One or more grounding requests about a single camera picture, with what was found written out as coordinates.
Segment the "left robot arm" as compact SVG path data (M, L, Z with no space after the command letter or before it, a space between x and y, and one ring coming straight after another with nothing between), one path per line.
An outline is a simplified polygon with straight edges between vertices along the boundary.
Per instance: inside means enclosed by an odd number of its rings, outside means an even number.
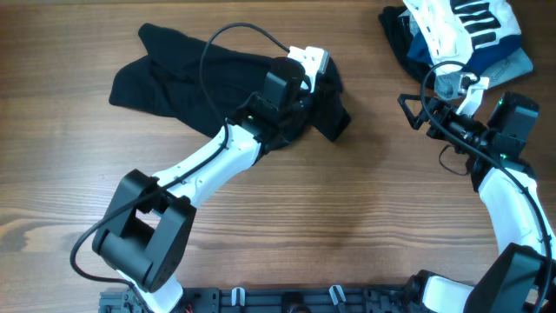
M129 285L130 312L182 310L175 270L197 210L235 175L290 145L334 95L329 57L289 53L271 63L262 88L227 118L218 134L178 164L119 183L93 239L93 250Z

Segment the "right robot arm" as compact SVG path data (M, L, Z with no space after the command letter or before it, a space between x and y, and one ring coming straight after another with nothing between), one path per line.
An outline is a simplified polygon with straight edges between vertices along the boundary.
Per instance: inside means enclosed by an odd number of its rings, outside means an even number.
M539 203L532 167L520 158L539 106L506 92L486 124L435 97L398 98L410 126L467 155L466 173L486 205L499 256L470 286L420 273L407 300L431 312L553 312L555 235Z

